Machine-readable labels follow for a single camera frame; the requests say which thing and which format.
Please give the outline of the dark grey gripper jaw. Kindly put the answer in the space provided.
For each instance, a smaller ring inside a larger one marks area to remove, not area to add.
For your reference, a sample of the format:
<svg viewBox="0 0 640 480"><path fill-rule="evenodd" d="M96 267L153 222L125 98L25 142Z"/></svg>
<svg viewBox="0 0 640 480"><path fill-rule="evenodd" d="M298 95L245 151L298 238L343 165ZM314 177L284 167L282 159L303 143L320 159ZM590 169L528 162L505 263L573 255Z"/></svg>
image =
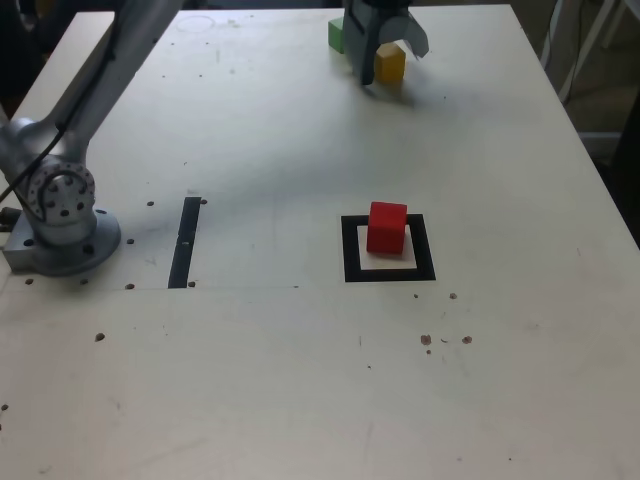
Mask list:
<svg viewBox="0 0 640 480"><path fill-rule="evenodd" d="M347 1L343 16L343 48L362 86L374 81L376 51L380 45L380 11L365 1Z"/></svg>

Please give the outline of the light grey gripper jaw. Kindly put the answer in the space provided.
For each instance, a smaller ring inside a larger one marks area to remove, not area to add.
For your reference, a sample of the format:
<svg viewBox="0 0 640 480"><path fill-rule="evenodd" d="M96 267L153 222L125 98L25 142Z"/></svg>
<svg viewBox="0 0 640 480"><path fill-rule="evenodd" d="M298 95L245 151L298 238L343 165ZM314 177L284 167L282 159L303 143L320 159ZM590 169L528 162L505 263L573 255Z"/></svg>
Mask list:
<svg viewBox="0 0 640 480"><path fill-rule="evenodd" d="M411 14L410 5L404 3L379 12L378 41L380 44L402 41L417 59L421 59L429 52L429 41L425 30Z"/></svg>

